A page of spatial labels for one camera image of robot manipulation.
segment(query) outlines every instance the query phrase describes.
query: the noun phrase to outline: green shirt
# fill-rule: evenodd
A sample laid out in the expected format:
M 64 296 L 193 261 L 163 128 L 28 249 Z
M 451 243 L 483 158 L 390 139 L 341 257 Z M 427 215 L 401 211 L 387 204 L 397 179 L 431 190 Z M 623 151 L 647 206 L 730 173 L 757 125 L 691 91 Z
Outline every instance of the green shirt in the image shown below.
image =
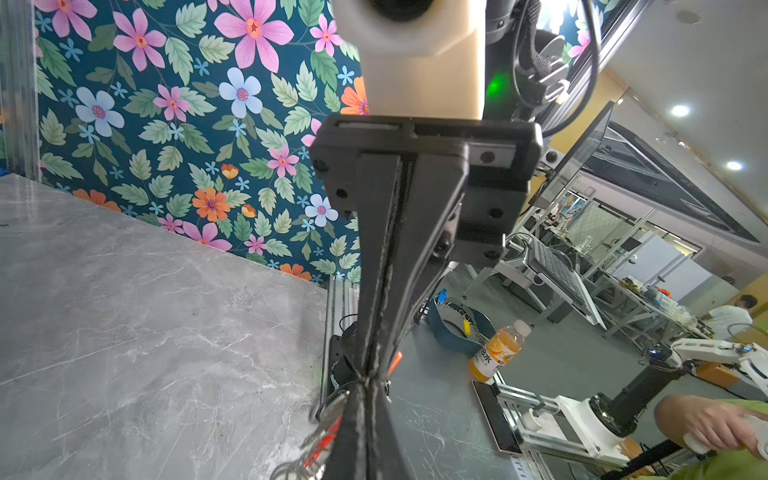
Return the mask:
M 726 403 L 742 406 L 768 414 L 768 403 L 756 400 L 723 400 Z M 661 477 L 640 477 L 638 480 L 651 480 Z M 729 450 L 694 465 L 687 465 L 676 470 L 668 480 L 766 480 L 768 478 L 768 460 L 758 460 L 747 450 Z

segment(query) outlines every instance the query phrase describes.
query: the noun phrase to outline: white controller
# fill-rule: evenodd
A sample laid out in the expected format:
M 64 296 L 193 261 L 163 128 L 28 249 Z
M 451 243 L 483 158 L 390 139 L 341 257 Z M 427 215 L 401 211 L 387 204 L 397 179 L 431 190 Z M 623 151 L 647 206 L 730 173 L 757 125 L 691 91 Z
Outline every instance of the white controller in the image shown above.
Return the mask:
M 760 452 L 764 459 L 768 460 L 768 422 L 751 415 L 746 415 L 743 419 L 755 432 L 755 436 L 757 437 L 757 451 Z M 683 436 L 683 440 L 691 450 L 699 455 L 703 455 L 710 451 L 710 449 L 699 442 L 699 439 L 692 433 L 686 433 Z

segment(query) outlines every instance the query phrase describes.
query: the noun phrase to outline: ceiling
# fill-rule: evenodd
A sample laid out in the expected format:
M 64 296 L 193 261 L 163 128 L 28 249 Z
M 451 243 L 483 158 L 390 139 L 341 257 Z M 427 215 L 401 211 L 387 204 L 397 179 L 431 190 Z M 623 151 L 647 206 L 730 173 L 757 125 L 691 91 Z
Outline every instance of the ceiling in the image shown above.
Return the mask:
M 700 15 L 696 25 L 676 20 Z M 768 213 L 768 2 L 656 0 L 610 66 L 712 170 Z M 678 118 L 677 104 L 690 107 Z M 728 161 L 744 165 L 725 168 Z

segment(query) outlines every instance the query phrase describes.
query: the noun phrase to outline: orange juice bottle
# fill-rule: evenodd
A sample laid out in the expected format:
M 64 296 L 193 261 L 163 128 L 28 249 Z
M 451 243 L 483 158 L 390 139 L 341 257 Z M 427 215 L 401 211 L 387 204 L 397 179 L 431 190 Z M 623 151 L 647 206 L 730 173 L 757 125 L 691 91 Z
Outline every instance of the orange juice bottle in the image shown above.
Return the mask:
M 496 370 L 506 365 L 523 348 L 525 337 L 531 334 L 531 327 L 522 320 L 500 329 L 469 363 L 472 375 L 481 382 L 487 382 Z

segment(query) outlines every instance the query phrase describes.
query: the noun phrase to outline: floral wallpaper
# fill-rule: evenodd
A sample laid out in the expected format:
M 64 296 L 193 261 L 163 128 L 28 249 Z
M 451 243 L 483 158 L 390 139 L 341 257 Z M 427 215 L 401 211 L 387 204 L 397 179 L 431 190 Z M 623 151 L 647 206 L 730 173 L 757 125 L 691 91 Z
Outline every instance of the floral wallpaper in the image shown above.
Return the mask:
M 368 114 L 324 0 L 35 0 L 44 182 L 320 283 L 359 282 L 357 219 L 307 149 Z

